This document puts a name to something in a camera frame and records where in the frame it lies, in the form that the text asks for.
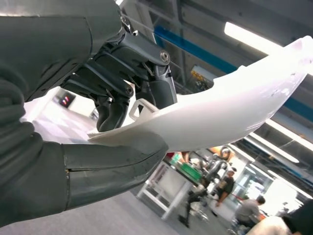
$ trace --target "table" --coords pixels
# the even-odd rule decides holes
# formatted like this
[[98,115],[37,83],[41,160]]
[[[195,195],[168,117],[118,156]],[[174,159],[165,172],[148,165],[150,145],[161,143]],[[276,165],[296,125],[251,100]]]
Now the table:
[[170,164],[170,159],[164,158],[157,169],[143,186],[137,194],[140,199],[146,195],[158,206],[164,210],[161,217],[166,220],[179,205],[192,185],[198,186],[195,181],[182,171],[180,164]]

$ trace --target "green box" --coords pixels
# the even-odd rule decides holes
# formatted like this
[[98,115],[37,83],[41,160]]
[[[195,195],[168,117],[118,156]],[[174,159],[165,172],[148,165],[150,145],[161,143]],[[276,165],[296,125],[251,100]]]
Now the green box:
[[186,163],[183,163],[180,169],[189,175],[195,181],[199,181],[201,178],[201,173]]

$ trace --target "black sleeve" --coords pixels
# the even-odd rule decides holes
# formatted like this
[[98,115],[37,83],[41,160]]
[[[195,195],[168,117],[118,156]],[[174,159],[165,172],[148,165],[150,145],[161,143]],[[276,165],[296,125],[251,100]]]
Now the black sleeve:
[[299,232],[302,235],[311,235],[313,233],[313,200],[306,202],[298,210],[285,215],[283,220],[292,233]]
[[226,178],[225,181],[227,184],[225,186],[224,191],[228,193],[228,194],[231,194],[232,192],[232,188],[234,187],[234,179],[232,179],[232,178]]

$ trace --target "robotic hand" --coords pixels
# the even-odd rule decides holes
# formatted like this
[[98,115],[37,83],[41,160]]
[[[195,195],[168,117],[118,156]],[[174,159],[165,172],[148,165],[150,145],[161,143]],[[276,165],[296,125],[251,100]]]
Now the robotic hand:
[[215,179],[220,179],[218,174],[219,170],[224,170],[223,178],[228,171],[230,169],[231,165],[228,162],[230,157],[229,149],[226,147],[222,147],[220,151],[220,155],[213,154],[212,160],[208,164],[207,172],[205,175],[205,178],[207,182],[213,182]]
[[137,99],[160,109],[176,103],[169,54],[132,30],[113,0],[17,0],[1,8],[0,227],[129,190],[168,150],[149,132],[125,146],[45,142],[20,121],[24,101],[55,86],[94,99],[100,132],[123,123],[133,94],[124,80],[136,85]]

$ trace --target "ceiling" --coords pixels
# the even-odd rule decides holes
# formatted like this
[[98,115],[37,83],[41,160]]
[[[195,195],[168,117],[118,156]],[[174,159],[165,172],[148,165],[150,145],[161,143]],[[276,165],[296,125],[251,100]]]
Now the ceiling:
[[[172,74],[177,93],[180,94],[199,91],[191,76],[194,65],[219,77],[265,56],[226,35],[226,22],[281,46],[306,35],[313,36],[313,1],[311,0],[124,0],[121,7],[133,28],[170,54]],[[281,125],[298,134],[305,132],[303,137],[312,141],[313,77],[308,75],[279,114],[290,120]],[[300,162],[296,167],[313,176],[312,151],[266,124],[256,133],[299,159]],[[251,147],[248,141],[239,142],[238,146],[313,194],[310,184],[299,179],[281,162],[259,148]]]

